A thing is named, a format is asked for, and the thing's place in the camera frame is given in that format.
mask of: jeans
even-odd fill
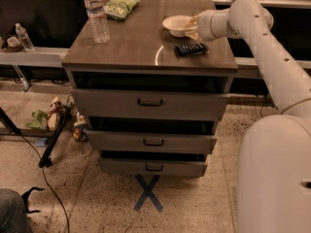
[[[24,202],[13,190],[0,188],[0,233],[31,233]]]

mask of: blue tape x mark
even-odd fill
[[[150,199],[153,201],[156,209],[159,212],[161,212],[163,210],[163,207],[159,203],[159,201],[157,200],[157,198],[155,197],[155,195],[153,193],[153,188],[154,188],[159,176],[154,176],[148,185],[146,185],[144,179],[140,175],[136,175],[135,178],[139,182],[139,184],[142,185],[142,187],[144,188],[144,193],[140,196],[140,199],[138,200],[138,202],[134,206],[134,210],[136,212],[138,212],[141,209],[141,207],[143,206],[143,204],[145,203],[145,200],[148,197],[150,197]]]

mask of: cabinet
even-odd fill
[[[62,64],[103,172],[204,175],[237,66],[225,38],[206,43],[207,54],[176,56],[174,46],[192,40],[162,21],[208,8],[212,1],[142,0],[126,21],[109,20],[108,44],[94,44],[87,23],[68,51]]]

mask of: floor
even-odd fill
[[[27,92],[21,83],[0,80],[1,108],[19,128],[33,120],[32,112],[46,111],[55,96],[65,102],[70,86],[34,81]],[[235,233],[238,154],[246,130],[261,117],[275,114],[263,96],[230,94],[225,116],[218,127],[219,139],[208,158],[202,178],[159,177],[153,187],[156,201],[141,201],[143,186],[134,176],[101,172],[98,152],[88,142],[72,137],[70,124],[60,134],[52,151],[52,166],[38,167],[39,156],[23,139],[0,136],[0,187],[22,194],[32,186],[29,215],[33,231],[68,232],[211,232]],[[27,138],[35,145],[37,139]],[[36,150],[43,154],[45,148]],[[142,177],[146,184],[153,177]]]

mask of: clear bottle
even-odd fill
[[[32,42],[28,36],[26,29],[23,26],[21,26],[19,23],[16,23],[16,32],[18,35],[18,39],[21,42],[23,48],[26,51],[34,51],[35,48],[32,45]]]
[[[107,43],[110,32],[102,0],[85,0],[86,12],[95,43]]]

